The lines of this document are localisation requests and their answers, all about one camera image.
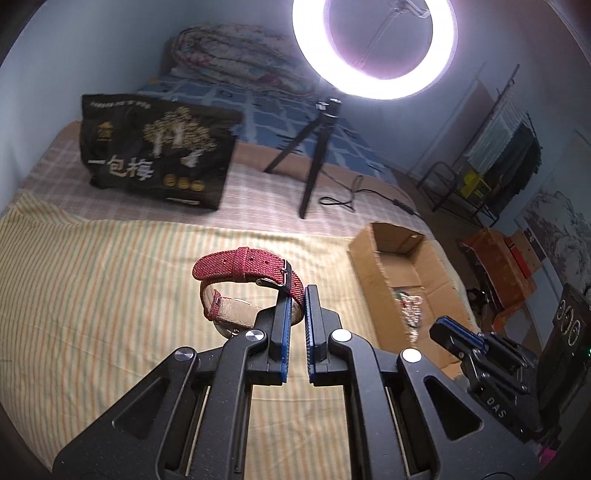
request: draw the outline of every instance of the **black cable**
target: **black cable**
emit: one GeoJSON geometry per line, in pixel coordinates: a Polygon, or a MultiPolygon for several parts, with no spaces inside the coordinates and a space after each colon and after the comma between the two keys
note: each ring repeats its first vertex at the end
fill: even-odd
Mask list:
{"type": "Polygon", "coordinates": [[[322,174],[324,174],[325,176],[330,178],[337,185],[346,189],[351,195],[349,200],[337,200],[333,197],[323,196],[318,199],[318,203],[321,205],[326,205],[326,206],[341,205],[342,207],[345,207],[346,209],[348,209],[349,211],[354,213],[355,212],[355,195],[357,195],[358,193],[374,193],[374,194],[382,197],[383,199],[391,202],[393,205],[402,209],[403,211],[405,211],[409,215],[415,215],[415,216],[419,217],[421,220],[423,220],[423,217],[421,217],[417,212],[415,212],[412,208],[410,208],[408,205],[401,202],[400,200],[388,198],[388,197],[386,197],[386,195],[383,195],[380,192],[376,192],[375,190],[360,189],[359,187],[361,187],[363,179],[365,178],[363,175],[357,175],[353,179],[353,183],[349,187],[349,186],[345,185],[344,183],[342,183],[341,181],[334,178],[333,176],[326,173],[324,169],[322,169],[320,171],[322,172],[322,174]]]}

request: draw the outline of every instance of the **striped bedsheet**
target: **striped bedsheet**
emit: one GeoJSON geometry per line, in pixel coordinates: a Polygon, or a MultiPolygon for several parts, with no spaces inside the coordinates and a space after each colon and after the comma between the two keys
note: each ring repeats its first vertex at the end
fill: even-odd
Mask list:
{"type": "MultiPolygon", "coordinates": [[[[0,220],[0,401],[47,465],[170,352],[224,338],[203,317],[194,262],[247,245],[289,259],[323,305],[377,344],[346,238],[154,221],[86,221],[23,194],[0,220]]],[[[261,307],[276,292],[222,284],[261,307]]],[[[304,326],[292,329],[283,387],[256,387],[250,479],[349,477],[340,388],[308,383],[304,326]]]]}

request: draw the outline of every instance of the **plaid bedsheet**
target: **plaid bedsheet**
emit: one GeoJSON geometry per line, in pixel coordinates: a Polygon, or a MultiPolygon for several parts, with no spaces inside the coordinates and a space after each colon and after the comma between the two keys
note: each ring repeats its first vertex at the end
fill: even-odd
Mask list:
{"type": "Polygon", "coordinates": [[[421,219],[393,207],[376,195],[357,195],[355,213],[340,206],[318,204],[318,198],[323,195],[348,199],[349,193],[340,187],[315,188],[309,212],[306,219],[302,220],[297,214],[304,189],[300,181],[265,174],[236,162],[230,165],[222,204],[216,212],[137,196],[122,190],[99,190],[89,184],[90,173],[80,160],[78,134],[77,123],[70,124],[59,133],[27,176],[11,205],[20,193],[29,191],[67,212],[89,220],[164,220],[240,230],[350,237],[357,235],[368,222],[380,220],[433,237],[421,219]]]}

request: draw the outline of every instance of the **hanging clothes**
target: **hanging clothes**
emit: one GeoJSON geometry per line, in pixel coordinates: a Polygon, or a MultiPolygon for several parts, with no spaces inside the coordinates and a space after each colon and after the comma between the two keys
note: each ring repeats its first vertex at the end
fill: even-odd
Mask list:
{"type": "Polygon", "coordinates": [[[489,208],[500,215],[511,199],[525,188],[541,164],[541,147],[532,130],[521,123],[495,164],[485,174],[485,182],[496,193],[489,208]]]}

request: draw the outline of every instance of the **poster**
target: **poster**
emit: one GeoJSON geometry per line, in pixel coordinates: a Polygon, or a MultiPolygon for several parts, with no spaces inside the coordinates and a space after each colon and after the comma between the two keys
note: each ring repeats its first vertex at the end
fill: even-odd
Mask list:
{"type": "Polygon", "coordinates": [[[578,132],[523,217],[560,281],[591,286],[591,144],[578,132]]]}

